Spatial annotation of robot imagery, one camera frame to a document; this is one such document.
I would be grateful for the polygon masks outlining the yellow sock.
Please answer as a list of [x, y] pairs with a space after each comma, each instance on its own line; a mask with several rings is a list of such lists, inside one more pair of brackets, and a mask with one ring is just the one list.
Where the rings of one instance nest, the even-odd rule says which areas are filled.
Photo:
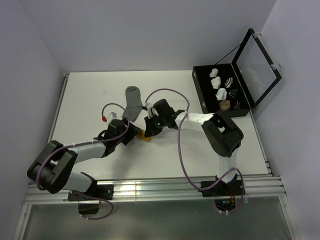
[[149, 142], [152, 139], [151, 137], [145, 137], [145, 130], [143, 129], [136, 134], [136, 137], [146, 142]]

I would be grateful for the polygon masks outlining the grey sock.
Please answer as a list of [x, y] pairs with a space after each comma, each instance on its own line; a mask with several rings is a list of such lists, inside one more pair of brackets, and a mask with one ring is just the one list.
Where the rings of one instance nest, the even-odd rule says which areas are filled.
[[128, 86], [125, 90], [125, 98], [126, 107], [122, 117], [135, 122], [143, 108], [140, 89], [136, 86]]

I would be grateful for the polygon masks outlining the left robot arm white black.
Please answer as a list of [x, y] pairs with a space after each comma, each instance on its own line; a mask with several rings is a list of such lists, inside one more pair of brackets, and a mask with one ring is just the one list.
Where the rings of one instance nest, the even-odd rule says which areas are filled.
[[74, 173], [74, 165], [91, 159], [105, 158], [119, 144], [127, 145], [142, 130], [127, 119], [113, 119], [107, 129], [92, 141], [66, 145], [50, 141], [27, 170], [27, 177], [44, 191], [56, 194], [61, 190], [79, 192], [86, 200], [98, 193], [98, 181], [87, 173]]

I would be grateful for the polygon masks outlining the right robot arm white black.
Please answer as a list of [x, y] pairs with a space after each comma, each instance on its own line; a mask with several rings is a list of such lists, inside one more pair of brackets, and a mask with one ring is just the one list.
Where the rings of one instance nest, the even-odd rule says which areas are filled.
[[[222, 195], [229, 194], [234, 188], [234, 182], [241, 175], [237, 169], [237, 153], [244, 138], [243, 132], [235, 122], [222, 110], [215, 113], [192, 113], [188, 110], [175, 111], [166, 99], [156, 103], [144, 103], [142, 109], [147, 111], [144, 118], [146, 138], [154, 137], [162, 132], [163, 128], [177, 130], [178, 156], [185, 178], [199, 191], [210, 190], [216, 186]], [[181, 150], [181, 131], [183, 129], [203, 133], [211, 148], [218, 156], [218, 171], [215, 182], [208, 187], [198, 187], [187, 174]]]

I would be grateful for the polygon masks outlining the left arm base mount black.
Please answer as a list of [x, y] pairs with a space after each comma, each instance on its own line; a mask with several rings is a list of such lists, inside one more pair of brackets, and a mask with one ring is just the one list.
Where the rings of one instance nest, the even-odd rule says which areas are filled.
[[114, 194], [113, 184], [97, 184], [90, 187], [86, 192], [76, 192], [68, 194], [67, 200], [70, 202], [81, 202], [81, 201], [102, 201], [112, 200]]

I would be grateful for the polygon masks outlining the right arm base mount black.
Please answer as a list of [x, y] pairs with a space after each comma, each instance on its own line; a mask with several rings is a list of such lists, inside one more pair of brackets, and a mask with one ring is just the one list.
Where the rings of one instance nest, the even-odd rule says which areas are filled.
[[224, 183], [220, 181], [216, 186], [209, 190], [202, 191], [202, 197], [231, 197], [234, 196], [241, 196], [245, 194], [246, 191], [242, 185], [241, 180], [233, 180], [229, 183]]

